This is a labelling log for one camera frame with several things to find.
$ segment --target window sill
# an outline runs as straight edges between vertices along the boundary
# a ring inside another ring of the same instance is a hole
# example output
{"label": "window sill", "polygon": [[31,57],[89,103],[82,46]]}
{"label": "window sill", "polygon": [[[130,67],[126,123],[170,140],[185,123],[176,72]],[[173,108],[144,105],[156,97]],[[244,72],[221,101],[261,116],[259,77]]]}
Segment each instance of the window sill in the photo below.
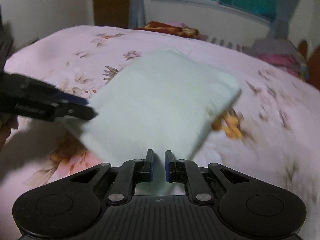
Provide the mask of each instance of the window sill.
{"label": "window sill", "polygon": [[181,3],[187,2],[187,3],[193,4],[193,5],[204,5],[206,7],[211,7],[211,8],[222,10],[222,11],[225,11],[225,12],[228,12],[231,14],[239,15],[241,17],[253,20],[253,21],[258,22],[260,24],[263,24],[265,26],[270,26],[270,20],[268,20],[266,18],[259,17],[257,15],[253,15],[248,12],[244,12],[239,9],[236,9],[236,8],[221,5],[221,4],[217,3],[216,1],[211,1],[211,0],[152,0],[152,1],[177,1],[177,2],[181,2]]}

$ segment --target window frame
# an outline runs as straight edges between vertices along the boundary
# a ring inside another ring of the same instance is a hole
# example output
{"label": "window frame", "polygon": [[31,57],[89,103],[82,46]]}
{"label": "window frame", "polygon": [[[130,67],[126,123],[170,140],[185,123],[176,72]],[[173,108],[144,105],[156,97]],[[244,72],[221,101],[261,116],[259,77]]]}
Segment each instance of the window frame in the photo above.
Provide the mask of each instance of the window frame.
{"label": "window frame", "polygon": [[[170,1],[170,0],[151,0],[151,1]],[[271,24],[271,21],[263,16],[254,15],[249,12],[237,9],[235,7],[222,5],[222,4],[220,4],[220,0],[216,0],[216,1],[211,1],[211,0],[174,0],[174,1],[182,2],[182,3],[188,2],[188,3],[194,4],[194,5],[204,5],[204,6],[214,7],[215,9],[220,9],[222,11],[232,13],[235,15],[239,15],[241,17],[256,21],[256,22],[261,23],[265,26],[270,26],[270,24]]]}

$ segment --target metal screw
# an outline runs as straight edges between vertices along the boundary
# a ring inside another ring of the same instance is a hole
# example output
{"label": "metal screw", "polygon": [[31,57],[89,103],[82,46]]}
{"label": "metal screw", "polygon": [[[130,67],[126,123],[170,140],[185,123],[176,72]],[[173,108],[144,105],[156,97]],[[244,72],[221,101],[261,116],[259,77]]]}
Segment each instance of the metal screw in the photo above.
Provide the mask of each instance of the metal screw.
{"label": "metal screw", "polygon": [[196,199],[199,201],[209,201],[211,198],[211,195],[206,193],[201,193],[196,196]]}
{"label": "metal screw", "polygon": [[121,201],[124,199],[124,196],[122,194],[119,194],[119,193],[114,193],[114,194],[111,194],[108,199],[112,202],[118,202],[118,201]]}

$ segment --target bed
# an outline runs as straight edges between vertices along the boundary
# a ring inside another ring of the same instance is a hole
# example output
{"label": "bed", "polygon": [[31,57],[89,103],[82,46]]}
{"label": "bed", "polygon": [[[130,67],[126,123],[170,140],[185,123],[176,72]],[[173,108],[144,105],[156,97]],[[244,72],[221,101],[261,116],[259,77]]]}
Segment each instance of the bed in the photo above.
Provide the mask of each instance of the bed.
{"label": "bed", "polygon": [[[133,59],[167,47],[230,73],[242,88],[228,110],[241,138],[213,130],[194,161],[221,163],[297,194],[308,210],[299,235],[320,239],[320,92],[288,73],[204,41],[97,26],[39,40],[8,59],[5,70],[90,98]],[[19,124],[0,153],[0,239],[6,240],[20,237],[11,215],[19,195],[102,162],[57,122],[19,117]]]}

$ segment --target crosshair circle logo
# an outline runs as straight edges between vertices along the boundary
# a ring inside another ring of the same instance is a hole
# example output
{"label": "crosshair circle logo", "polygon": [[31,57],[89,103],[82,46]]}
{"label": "crosshair circle logo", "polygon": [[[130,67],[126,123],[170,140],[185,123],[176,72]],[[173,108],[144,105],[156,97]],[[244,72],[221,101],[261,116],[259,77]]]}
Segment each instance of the crosshair circle logo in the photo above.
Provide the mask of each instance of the crosshair circle logo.
{"label": "crosshair circle logo", "polygon": [[162,202],[164,201],[164,199],[163,199],[163,198],[157,198],[156,201],[157,201],[158,203],[162,203]]}

